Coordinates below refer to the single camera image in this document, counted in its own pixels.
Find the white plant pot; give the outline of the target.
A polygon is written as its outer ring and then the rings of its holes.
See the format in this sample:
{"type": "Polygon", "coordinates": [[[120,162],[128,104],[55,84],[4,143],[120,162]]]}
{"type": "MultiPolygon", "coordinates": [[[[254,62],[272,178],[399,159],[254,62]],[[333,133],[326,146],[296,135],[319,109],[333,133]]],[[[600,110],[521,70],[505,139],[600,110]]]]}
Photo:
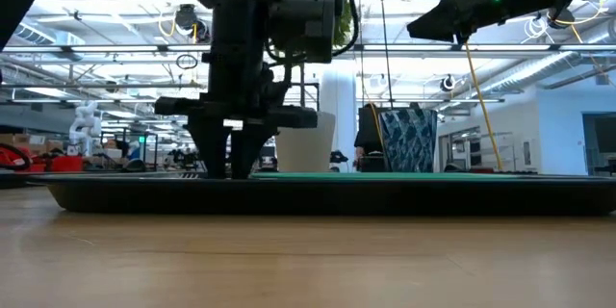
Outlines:
{"type": "Polygon", "coordinates": [[[281,172],[326,172],[336,127],[333,114],[317,112],[315,128],[280,128],[275,136],[278,170],[281,172]]]}

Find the teal plate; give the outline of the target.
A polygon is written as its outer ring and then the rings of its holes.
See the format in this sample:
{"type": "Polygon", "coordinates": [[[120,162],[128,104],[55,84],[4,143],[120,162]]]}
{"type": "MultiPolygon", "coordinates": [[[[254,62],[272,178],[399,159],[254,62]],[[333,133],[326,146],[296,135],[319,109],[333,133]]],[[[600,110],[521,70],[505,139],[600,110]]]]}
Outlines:
{"type": "Polygon", "coordinates": [[[311,180],[488,180],[518,179],[511,174],[482,174],[470,172],[258,172],[252,179],[311,179],[311,180]]]}

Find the blue patterned glass cup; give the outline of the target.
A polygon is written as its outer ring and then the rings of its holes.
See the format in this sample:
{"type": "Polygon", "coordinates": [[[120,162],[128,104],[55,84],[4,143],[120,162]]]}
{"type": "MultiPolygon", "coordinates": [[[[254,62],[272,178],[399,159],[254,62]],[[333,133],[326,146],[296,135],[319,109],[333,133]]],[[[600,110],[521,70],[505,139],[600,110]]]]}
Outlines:
{"type": "Polygon", "coordinates": [[[386,110],[379,115],[388,169],[431,173],[437,138],[437,113],[420,108],[386,110]]]}

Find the black aluminium table frame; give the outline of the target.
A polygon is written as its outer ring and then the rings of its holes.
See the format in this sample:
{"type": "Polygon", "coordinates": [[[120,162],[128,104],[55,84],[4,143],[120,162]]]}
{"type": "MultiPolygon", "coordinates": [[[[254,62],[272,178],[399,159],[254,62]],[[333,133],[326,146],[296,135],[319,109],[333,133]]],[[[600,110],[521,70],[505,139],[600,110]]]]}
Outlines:
{"type": "Polygon", "coordinates": [[[20,172],[8,172],[0,174],[0,191],[9,189],[20,189],[39,185],[42,178],[47,174],[31,174],[20,172]]]}

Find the person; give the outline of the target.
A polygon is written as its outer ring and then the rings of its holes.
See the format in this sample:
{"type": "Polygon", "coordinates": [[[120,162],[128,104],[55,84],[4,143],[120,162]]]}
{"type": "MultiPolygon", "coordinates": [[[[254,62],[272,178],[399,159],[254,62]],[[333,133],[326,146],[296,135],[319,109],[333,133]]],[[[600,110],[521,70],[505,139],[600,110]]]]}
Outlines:
{"type": "Polygon", "coordinates": [[[355,166],[360,172],[384,172],[383,147],[375,122],[376,107],[367,103],[359,111],[358,132],[355,138],[355,166]]]}

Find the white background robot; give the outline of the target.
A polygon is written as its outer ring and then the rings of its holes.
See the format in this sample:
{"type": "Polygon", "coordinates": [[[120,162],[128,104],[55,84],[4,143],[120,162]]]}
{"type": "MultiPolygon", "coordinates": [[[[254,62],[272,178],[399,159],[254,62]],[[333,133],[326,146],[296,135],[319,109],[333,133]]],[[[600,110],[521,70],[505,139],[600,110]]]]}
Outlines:
{"type": "Polygon", "coordinates": [[[98,110],[96,101],[83,101],[75,109],[75,118],[69,127],[68,156],[90,156],[94,139],[101,135],[101,119],[95,115],[98,110]]]}

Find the red storage bin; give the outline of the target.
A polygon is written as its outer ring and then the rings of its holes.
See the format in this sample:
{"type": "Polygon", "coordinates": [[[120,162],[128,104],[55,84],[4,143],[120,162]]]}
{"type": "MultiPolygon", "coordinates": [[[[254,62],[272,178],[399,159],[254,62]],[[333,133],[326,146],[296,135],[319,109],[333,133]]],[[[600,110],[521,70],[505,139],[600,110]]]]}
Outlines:
{"type": "Polygon", "coordinates": [[[51,160],[51,172],[81,172],[84,170],[84,160],[79,156],[59,156],[51,160]]]}

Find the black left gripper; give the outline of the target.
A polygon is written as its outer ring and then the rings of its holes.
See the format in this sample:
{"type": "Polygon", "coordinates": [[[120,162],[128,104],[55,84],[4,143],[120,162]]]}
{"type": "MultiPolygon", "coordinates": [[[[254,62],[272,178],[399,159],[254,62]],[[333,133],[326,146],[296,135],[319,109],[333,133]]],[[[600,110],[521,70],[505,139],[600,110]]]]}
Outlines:
{"type": "Polygon", "coordinates": [[[197,0],[213,11],[211,48],[202,55],[209,65],[207,91],[197,99],[160,97],[154,110],[160,116],[188,116],[192,136],[209,178],[224,179],[226,119],[271,126],[244,126],[231,132],[231,176],[245,179],[266,141],[277,128],[314,128],[317,112],[285,106],[290,84],[274,82],[264,62],[268,4],[256,0],[197,0]]]}

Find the black plastic tray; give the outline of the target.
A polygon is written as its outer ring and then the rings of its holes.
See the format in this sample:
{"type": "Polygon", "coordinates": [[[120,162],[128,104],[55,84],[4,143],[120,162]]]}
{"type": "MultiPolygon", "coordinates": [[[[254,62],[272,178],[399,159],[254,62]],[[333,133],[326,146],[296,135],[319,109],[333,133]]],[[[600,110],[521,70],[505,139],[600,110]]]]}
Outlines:
{"type": "Polygon", "coordinates": [[[280,216],[602,216],[616,178],[488,180],[183,179],[183,173],[49,174],[70,212],[280,216]]]}

